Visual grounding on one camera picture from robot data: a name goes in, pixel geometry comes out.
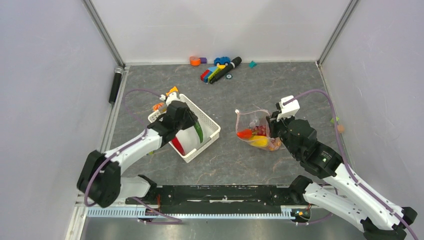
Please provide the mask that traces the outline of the purple toy grape bunch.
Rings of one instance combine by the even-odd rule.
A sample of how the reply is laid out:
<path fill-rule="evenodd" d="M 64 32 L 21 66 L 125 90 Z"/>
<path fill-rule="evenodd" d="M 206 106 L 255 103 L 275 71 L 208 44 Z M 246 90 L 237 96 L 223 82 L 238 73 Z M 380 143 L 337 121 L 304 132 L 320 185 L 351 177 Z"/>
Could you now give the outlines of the purple toy grape bunch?
<path fill-rule="evenodd" d="M 265 125 L 255 126 L 252 130 L 255 136 L 267 136 L 267 127 Z"/>

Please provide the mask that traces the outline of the green toy chili pepper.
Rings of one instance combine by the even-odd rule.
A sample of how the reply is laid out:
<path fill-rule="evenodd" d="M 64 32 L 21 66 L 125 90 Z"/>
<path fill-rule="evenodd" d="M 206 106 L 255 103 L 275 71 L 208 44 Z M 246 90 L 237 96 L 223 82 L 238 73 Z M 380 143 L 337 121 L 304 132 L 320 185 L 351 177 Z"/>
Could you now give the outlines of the green toy chili pepper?
<path fill-rule="evenodd" d="M 199 137 L 199 142 L 200 143 L 203 143 L 203 141 L 204 141 L 204 134 L 203 134 L 203 130 L 202 130 L 202 127 L 201 127 L 199 121 L 197 121 L 194 124 L 194 129 L 195 129 L 195 131 L 196 131 L 196 133 L 197 133 L 197 135 Z"/>

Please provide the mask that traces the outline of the yellow toy fruit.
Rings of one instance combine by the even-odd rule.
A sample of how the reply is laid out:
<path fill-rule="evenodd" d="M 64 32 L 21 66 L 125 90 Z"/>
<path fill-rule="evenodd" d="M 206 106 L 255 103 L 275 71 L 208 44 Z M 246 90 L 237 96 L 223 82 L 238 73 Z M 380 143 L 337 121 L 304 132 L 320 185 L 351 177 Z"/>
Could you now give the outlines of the yellow toy fruit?
<path fill-rule="evenodd" d="M 248 140 L 248 144 L 256 148 L 266 148 L 269 145 L 269 139 L 266 136 L 254 135 Z"/>

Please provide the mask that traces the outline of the clear zip top bag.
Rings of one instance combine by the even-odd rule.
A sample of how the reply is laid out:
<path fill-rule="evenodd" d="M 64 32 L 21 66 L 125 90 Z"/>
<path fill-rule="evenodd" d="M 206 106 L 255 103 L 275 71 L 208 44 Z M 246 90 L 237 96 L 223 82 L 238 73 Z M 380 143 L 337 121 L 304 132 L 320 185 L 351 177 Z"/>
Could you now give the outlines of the clear zip top bag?
<path fill-rule="evenodd" d="M 266 137 L 268 138 L 269 143 L 271 141 L 280 141 L 278 138 L 271 138 L 270 137 L 269 127 L 268 127 L 268 123 L 267 123 L 267 117 L 270 116 L 271 113 L 268 110 L 257 109 L 257 110 L 243 112 L 243 111 L 240 111 L 239 109 L 235 109 L 234 112 L 236 113 L 236 123 L 235 123 L 235 132 L 236 133 L 240 132 L 242 130 L 245 130 L 245 129 L 253 130 L 254 127 L 256 127 L 256 126 L 266 126 L 266 134 L 267 134 Z M 244 139 L 240 139 L 240 140 L 244 141 L 247 144 L 248 144 L 248 141 L 249 141 L 249 140 L 244 140 Z M 259 148 L 259 149 L 269 151 L 268 147 Z"/>

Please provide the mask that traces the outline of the orange toy carrot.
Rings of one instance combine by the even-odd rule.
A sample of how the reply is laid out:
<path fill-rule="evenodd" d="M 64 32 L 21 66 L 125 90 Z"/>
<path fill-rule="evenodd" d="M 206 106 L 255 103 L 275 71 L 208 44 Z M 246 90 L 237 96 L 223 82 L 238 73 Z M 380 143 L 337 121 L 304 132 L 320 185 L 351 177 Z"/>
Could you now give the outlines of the orange toy carrot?
<path fill-rule="evenodd" d="M 257 134 L 257 131 L 253 131 L 252 129 L 244 129 L 242 131 L 238 131 L 236 133 L 237 137 L 242 139 L 242 140 L 249 140 L 251 139 L 253 136 L 255 136 Z"/>

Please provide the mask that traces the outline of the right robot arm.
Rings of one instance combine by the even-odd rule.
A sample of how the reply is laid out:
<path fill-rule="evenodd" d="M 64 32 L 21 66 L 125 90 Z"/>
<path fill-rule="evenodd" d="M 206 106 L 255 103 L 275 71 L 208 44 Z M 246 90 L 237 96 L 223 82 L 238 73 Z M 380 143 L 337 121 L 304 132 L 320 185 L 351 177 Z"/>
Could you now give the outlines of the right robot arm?
<path fill-rule="evenodd" d="M 367 240 L 404 240 L 417 212 L 381 196 L 348 167 L 340 154 L 317 139 L 308 121 L 294 116 L 266 117 L 270 135 L 279 138 L 289 153 L 311 175 L 324 180 L 344 196 L 329 192 L 308 177 L 299 175 L 289 186 L 289 199 L 307 202 L 344 219 Z"/>

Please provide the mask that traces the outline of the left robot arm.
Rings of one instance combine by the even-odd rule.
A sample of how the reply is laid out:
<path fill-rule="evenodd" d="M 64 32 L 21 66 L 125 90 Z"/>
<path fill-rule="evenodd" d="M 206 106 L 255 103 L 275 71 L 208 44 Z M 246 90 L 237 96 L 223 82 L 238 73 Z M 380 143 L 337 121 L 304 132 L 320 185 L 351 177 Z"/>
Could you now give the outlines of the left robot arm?
<path fill-rule="evenodd" d="M 121 196 L 125 184 L 122 173 L 128 167 L 171 142 L 178 133 L 194 130 L 196 125 L 198 117 L 187 103 L 173 100 L 164 113 L 133 139 L 108 152 L 90 152 L 76 183 L 84 194 L 84 204 L 109 207 Z"/>

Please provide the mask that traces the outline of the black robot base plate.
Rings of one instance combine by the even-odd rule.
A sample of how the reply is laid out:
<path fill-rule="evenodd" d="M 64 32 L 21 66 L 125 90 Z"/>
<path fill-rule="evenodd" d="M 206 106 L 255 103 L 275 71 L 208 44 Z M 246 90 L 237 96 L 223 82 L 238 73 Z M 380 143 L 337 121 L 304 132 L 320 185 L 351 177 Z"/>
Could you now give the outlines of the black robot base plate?
<path fill-rule="evenodd" d="M 288 185 L 151 185 L 141 201 L 163 214 L 277 214 L 282 206 L 306 207 Z"/>

